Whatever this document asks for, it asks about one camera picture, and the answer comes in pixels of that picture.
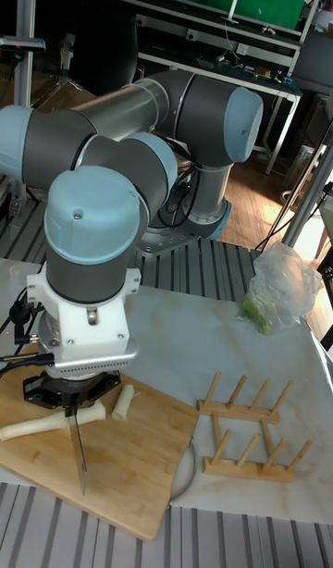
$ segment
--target metal frame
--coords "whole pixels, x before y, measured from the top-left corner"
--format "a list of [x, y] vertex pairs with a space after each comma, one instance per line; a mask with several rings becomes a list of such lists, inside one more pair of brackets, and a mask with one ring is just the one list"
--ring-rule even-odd
[[[232, 40], [227, 40], [227, 38], [222, 38], [220, 35], [214, 35], [212, 33], [206, 33], [205, 31], [197, 31], [194, 29], [189, 29], [186, 25], [178, 25], [176, 23], [169, 23], [168, 21], [162, 19], [156, 19], [152, 17], [147, 17], [145, 15], [137, 14], [137, 23], [139, 26], [152, 28], [158, 31], [165, 31], [166, 33], [171, 33], [172, 35], [178, 35], [182, 38], [188, 38], [188, 32], [194, 36], [195, 42], [208, 43], [221, 49], [233, 49], [234, 52], [237, 50], [239, 42], [233, 42]], [[226, 24], [222, 31], [229, 30], [229, 25]], [[264, 50], [258, 48], [254, 45], [248, 45], [247, 56], [252, 56], [253, 58], [258, 58], [260, 60], [267, 60], [268, 62], [273, 62], [283, 67], [289, 68], [291, 71], [294, 57], [299, 54], [300, 51], [295, 51], [294, 56], [286, 56], [279, 52], [272, 52], [271, 50]]]
[[[164, 13], [165, 15], [170, 15], [172, 17], [186, 19], [188, 21], [193, 21], [193, 23], [200, 23], [201, 25], [206, 25], [210, 28], [214, 28], [214, 29], [218, 29], [218, 30], [224, 30], [225, 29], [224, 23], [222, 21], [219, 23], [219, 22], [214, 21], [212, 19], [203, 19], [203, 18], [197, 17], [196, 15], [182, 13], [181, 11], [176, 11], [174, 9], [168, 9], [164, 6], [154, 5], [153, 3], [147, 3], [147, 2], [141, 1], [141, 0], [118, 0], [118, 1], [122, 1], [123, 3], [130, 3], [131, 5], [142, 6], [144, 8], [157, 11], [158, 13]], [[202, 8], [204, 8], [206, 10], [209, 8], [209, 10], [211, 10], [210, 7], [207, 7], [207, 6], [202, 6]], [[223, 11], [216, 11], [216, 12], [219, 15], [223, 13]], [[241, 26], [235, 27], [234, 25], [229, 24], [228, 22], [227, 22], [227, 25], [228, 25], [229, 31], [231, 31], [233, 33], [239, 33], [240, 35], [252, 38], [254, 40], [261, 40], [262, 42], [271, 43], [271, 44], [274, 44], [274, 45], [277, 45], [277, 43], [278, 43], [279, 45], [283, 45], [285, 48], [291, 48], [293, 50], [298, 50], [298, 49], [302, 48], [302, 44], [298, 41], [297, 42], [290, 42], [288, 40], [281, 39], [278, 36], [272, 38], [269, 34], [258, 33], [257, 31], [247, 31], [247, 30], [244, 30]]]
[[[187, 70], [189, 72], [194, 72], [198, 75], [205, 75], [205, 77], [209, 77], [211, 79], [217, 79], [217, 80], [222, 80], [224, 82], [227, 83], [231, 83], [231, 84], [236, 84], [236, 85], [240, 85], [242, 87], [247, 87], [249, 89], [253, 89], [254, 91], [260, 91], [262, 93], [268, 93], [270, 95], [275, 95], [277, 96], [277, 103], [274, 107], [273, 113], [271, 115], [271, 118], [269, 119], [268, 122], [268, 126], [267, 126], [267, 131], [265, 133], [265, 136], [263, 138], [263, 144], [264, 146], [261, 147], [254, 147], [255, 151], [258, 151], [260, 153], [265, 153], [268, 155], [268, 164], [267, 167], [265, 169], [265, 173], [266, 175], [269, 175], [272, 171], [273, 165], [275, 164], [277, 157], [278, 157], [278, 152], [281, 148], [281, 145], [286, 137], [286, 134], [288, 132], [288, 129], [290, 127], [291, 121], [294, 117], [294, 114], [296, 112], [297, 106], [301, 100], [301, 95], [298, 95], [297, 93], [290, 93], [289, 89], [285, 89], [283, 87], [281, 87], [281, 89], [274, 89], [272, 87], [266, 86], [260, 82], [252, 82], [252, 81], [247, 81], [247, 80], [242, 80], [242, 79], [238, 79], [236, 77], [230, 77], [229, 75], [223, 75], [222, 73], [217, 73], [217, 72], [213, 72], [211, 70], [205, 70], [204, 68], [199, 68], [199, 67], [192, 67], [189, 65], [185, 65], [182, 64], [180, 62], [175, 62], [173, 60], [168, 60], [167, 58], [161, 58], [159, 56], [153, 56], [150, 54], [145, 54], [142, 52], [139, 52], [139, 58], [141, 58], [142, 60], [148, 60], [151, 62], [155, 62], [158, 64], [162, 64], [165, 65], [166, 67], [173, 67], [173, 68], [178, 68], [179, 70]], [[277, 144], [274, 147], [273, 151], [270, 150], [268, 143], [267, 143], [267, 138], [268, 135], [272, 129], [274, 120], [277, 116], [278, 113], [278, 109], [281, 105], [281, 101], [282, 99], [287, 99], [290, 103], [291, 103], [291, 108], [290, 108], [290, 112], [286, 118], [285, 124], [282, 128], [282, 131], [280, 132], [280, 135], [278, 137], [277, 140]]]
[[[34, 35], [36, 0], [18, 0], [17, 7], [17, 36], [32, 38]], [[22, 107], [31, 105], [33, 52], [28, 52], [24, 60], [15, 69], [14, 104]], [[15, 179], [11, 180], [12, 200], [9, 212], [12, 216], [19, 215], [26, 200], [25, 185]]]

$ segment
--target white table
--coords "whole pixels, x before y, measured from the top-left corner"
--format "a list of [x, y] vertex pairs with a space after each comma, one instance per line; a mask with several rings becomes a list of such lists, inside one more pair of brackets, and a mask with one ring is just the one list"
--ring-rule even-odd
[[[36, 267], [1, 263], [0, 281], [6, 296], [1, 308], [4, 319], [7, 307], [24, 285], [26, 271], [31, 273]], [[295, 385], [281, 407], [281, 422], [271, 428], [276, 443], [283, 435], [290, 437], [280, 461], [288, 463], [308, 438], [314, 440], [297, 470], [298, 478], [291, 484], [203, 475], [201, 459], [212, 455], [215, 447], [211, 419], [202, 416], [194, 433], [199, 456], [197, 476], [179, 504], [207, 511], [333, 522], [333, 401], [327, 383], [328, 359], [305, 322], [266, 337], [255, 326], [237, 319], [236, 303], [145, 287], [137, 296], [128, 298], [127, 310], [130, 333], [141, 345], [138, 359], [127, 370], [129, 376], [193, 406], [204, 397], [217, 369], [222, 377], [214, 399], [221, 401], [229, 397], [242, 374], [248, 376], [248, 381], [240, 403], [252, 401], [265, 379], [273, 379], [263, 398], [264, 406], [271, 406], [292, 379]], [[9, 330], [0, 339], [2, 353], [13, 351], [11, 340]], [[241, 421], [227, 424], [221, 419], [220, 426], [234, 430], [225, 451], [230, 458], [240, 456], [257, 430], [255, 423]], [[264, 444], [258, 443], [250, 460], [264, 458]], [[180, 477], [185, 479], [190, 471], [191, 459], [187, 456]], [[3, 479], [21, 483], [9, 475]]]

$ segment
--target knife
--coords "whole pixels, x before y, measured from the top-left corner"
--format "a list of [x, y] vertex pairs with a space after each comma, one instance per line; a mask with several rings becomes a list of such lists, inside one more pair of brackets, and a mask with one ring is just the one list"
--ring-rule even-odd
[[88, 470], [87, 470], [87, 463], [84, 457], [82, 441], [80, 437], [80, 430], [78, 425], [78, 418], [76, 415], [76, 409], [72, 410], [71, 415], [68, 417], [68, 425], [69, 425], [71, 441], [73, 444], [73, 449], [75, 454], [75, 461], [80, 478], [81, 492], [82, 496], [84, 496], [85, 489], [87, 486]]

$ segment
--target robotic arm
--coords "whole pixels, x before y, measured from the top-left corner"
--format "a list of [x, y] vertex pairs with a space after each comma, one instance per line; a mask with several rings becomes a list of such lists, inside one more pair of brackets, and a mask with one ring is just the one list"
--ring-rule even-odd
[[200, 191], [184, 223], [214, 237], [224, 224], [230, 166], [251, 153], [261, 98], [233, 85], [168, 71], [75, 110], [0, 112], [0, 170], [49, 191], [47, 259], [28, 277], [28, 302], [42, 303], [39, 348], [49, 365], [24, 381], [24, 398], [72, 413], [120, 381], [137, 355], [124, 310], [140, 271], [128, 269], [177, 180], [177, 161], [157, 130], [185, 142]]

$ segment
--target cutting board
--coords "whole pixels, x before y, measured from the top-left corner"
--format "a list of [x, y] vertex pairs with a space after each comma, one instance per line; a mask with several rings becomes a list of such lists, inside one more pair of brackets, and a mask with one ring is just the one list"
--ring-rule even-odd
[[[26, 403], [22, 381], [36, 369], [20, 368], [0, 382], [0, 426], [52, 412]], [[56, 430], [0, 443], [0, 464], [63, 500], [143, 540], [157, 534], [170, 499], [173, 478], [198, 419], [181, 401], [122, 376], [136, 392], [128, 420], [110, 416], [121, 386], [102, 398], [106, 421], [80, 427], [88, 466], [85, 496], [69, 433]]]

